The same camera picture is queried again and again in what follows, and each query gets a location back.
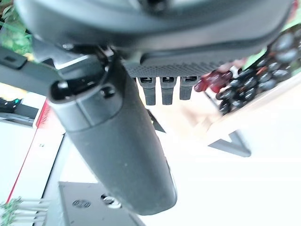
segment speaker grille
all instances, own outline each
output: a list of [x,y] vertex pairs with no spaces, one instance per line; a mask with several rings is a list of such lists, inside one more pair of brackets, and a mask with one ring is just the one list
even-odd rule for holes
[[124,66],[133,78],[135,77],[184,77],[201,76],[211,72],[222,65],[219,63],[191,63],[191,64],[173,64],[160,66],[142,66],[136,63],[124,63]]

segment green plant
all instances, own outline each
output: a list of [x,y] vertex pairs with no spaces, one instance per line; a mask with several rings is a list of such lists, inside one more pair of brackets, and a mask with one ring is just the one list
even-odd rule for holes
[[13,2],[2,0],[0,3],[2,20],[2,30],[0,32],[0,42],[2,46],[9,48],[16,53],[24,55],[32,52],[31,35],[26,33],[23,24]]
[[18,199],[12,199],[9,203],[1,204],[0,208],[4,209],[2,214],[1,226],[9,226],[15,221],[15,211],[18,209],[21,201],[21,197]]

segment metal bracket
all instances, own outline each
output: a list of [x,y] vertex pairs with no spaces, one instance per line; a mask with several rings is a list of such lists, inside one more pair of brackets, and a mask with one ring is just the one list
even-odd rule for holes
[[100,183],[59,182],[65,226],[145,226],[136,214],[123,208]]
[[241,137],[234,131],[229,134],[232,142],[225,141],[223,139],[217,140],[214,143],[210,144],[209,147],[228,152],[231,154],[239,155],[241,157],[250,157],[251,151],[246,148],[244,142],[242,141]]
[[26,125],[26,126],[32,126],[33,125],[33,119],[31,119],[29,117],[26,117],[26,116],[14,114],[14,113],[2,113],[2,112],[0,112],[0,120],[12,121],[12,122],[16,122],[16,123],[23,124],[23,125]]

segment white wall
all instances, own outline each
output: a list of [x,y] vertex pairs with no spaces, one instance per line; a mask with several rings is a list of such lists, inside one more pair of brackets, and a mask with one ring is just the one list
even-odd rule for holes
[[34,132],[33,128],[0,121],[0,203],[8,198]]

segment screw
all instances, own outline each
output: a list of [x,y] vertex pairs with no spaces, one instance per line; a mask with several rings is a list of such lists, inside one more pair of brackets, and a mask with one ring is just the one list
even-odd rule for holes
[[106,196],[105,194],[102,194],[101,199],[103,200],[104,204],[111,209],[121,208],[121,203],[112,196]]
[[74,48],[74,45],[72,44],[63,44],[62,47],[65,49],[65,50],[71,50]]
[[153,13],[164,12],[169,6],[169,0],[140,0],[139,2],[145,9]]
[[68,88],[68,83],[66,81],[59,81],[57,84],[57,87],[59,89],[67,89]]
[[115,94],[115,90],[110,87],[110,86],[105,86],[102,87],[100,90],[100,94],[104,97],[104,98],[110,98]]

